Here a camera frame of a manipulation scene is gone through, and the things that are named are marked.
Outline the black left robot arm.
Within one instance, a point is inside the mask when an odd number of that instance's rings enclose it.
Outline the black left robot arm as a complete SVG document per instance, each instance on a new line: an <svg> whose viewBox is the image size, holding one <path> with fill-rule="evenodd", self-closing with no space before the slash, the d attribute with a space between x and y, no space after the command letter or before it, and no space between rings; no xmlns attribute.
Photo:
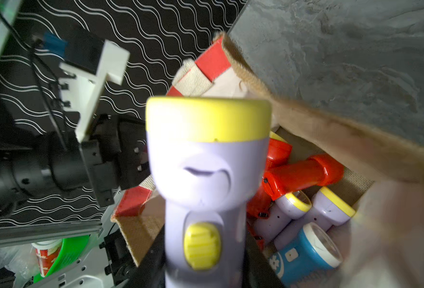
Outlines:
<svg viewBox="0 0 424 288"><path fill-rule="evenodd" d="M0 219L28 200L68 198L83 187L101 208L112 205L114 189L149 176L145 141L145 122L131 116L98 116L83 142L72 130L35 135L15 126L0 98Z"/></svg>

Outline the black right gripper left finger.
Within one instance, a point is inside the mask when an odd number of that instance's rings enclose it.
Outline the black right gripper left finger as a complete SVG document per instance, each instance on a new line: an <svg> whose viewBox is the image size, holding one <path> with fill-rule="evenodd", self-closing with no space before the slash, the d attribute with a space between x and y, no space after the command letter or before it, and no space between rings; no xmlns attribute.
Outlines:
<svg viewBox="0 0 424 288"><path fill-rule="evenodd" d="M129 277L125 288L165 288L165 227L153 241L141 264Z"/></svg>

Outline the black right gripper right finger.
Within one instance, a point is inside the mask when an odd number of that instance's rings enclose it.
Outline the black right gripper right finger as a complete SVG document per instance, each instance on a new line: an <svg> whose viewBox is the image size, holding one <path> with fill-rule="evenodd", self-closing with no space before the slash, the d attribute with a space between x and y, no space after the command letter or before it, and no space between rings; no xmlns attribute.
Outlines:
<svg viewBox="0 0 424 288"><path fill-rule="evenodd" d="M249 231L246 232L242 287L284 288Z"/></svg>

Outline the pale green flashlight front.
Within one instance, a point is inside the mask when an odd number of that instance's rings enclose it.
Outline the pale green flashlight front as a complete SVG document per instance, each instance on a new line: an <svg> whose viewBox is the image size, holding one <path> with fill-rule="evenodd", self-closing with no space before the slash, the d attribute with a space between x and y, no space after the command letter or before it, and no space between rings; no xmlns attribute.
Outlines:
<svg viewBox="0 0 424 288"><path fill-rule="evenodd" d="M278 134L274 132L270 132L270 138L276 141L287 143L287 141L284 138L282 138L281 136L279 136Z"/></svg>

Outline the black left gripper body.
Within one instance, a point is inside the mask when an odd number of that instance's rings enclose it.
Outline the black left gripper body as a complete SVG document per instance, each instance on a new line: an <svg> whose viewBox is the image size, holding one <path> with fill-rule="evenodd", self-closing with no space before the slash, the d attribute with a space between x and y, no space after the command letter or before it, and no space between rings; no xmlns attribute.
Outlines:
<svg viewBox="0 0 424 288"><path fill-rule="evenodd" d="M149 172L145 121L132 116L101 115L82 142L74 132L34 138L33 147L10 157L13 192L19 200L60 194L71 196L82 187L92 190L97 204L114 203L113 190L137 186Z"/></svg>

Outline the red flashlight back row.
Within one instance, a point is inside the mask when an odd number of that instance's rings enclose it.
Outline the red flashlight back row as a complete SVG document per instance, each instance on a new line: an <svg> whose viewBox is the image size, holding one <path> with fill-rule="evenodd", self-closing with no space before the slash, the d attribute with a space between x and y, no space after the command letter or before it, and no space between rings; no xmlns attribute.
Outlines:
<svg viewBox="0 0 424 288"><path fill-rule="evenodd" d="M343 178L344 166L328 154L318 154L281 167L273 176L274 184L284 196L312 186L335 184Z"/></svg>

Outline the jute and red tote bag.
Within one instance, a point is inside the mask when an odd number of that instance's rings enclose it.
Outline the jute and red tote bag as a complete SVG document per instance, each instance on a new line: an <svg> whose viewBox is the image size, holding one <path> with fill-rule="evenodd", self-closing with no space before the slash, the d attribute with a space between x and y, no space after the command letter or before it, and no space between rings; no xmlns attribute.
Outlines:
<svg viewBox="0 0 424 288"><path fill-rule="evenodd" d="M148 159L154 190L136 188L121 200L131 212L121 225L136 264L160 231L141 217L163 206L168 243L201 287L243 282L246 203L256 194L270 127L316 145L373 181L358 203L359 215L334 230L346 264L328 279L339 288L424 288L424 147L399 136L271 95L227 35L217 37L222 68L211 84L206 71L190 78L188 96L152 97L146 107Z"/></svg>

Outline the blue flashlight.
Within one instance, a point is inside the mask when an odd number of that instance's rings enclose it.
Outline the blue flashlight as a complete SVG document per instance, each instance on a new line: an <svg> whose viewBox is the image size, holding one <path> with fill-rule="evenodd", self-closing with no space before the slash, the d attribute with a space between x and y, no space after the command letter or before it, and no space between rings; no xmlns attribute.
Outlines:
<svg viewBox="0 0 424 288"><path fill-rule="evenodd" d="M287 246L268 258L271 269L287 288L314 271L333 270L342 262L335 243L314 222L305 224Z"/></svg>

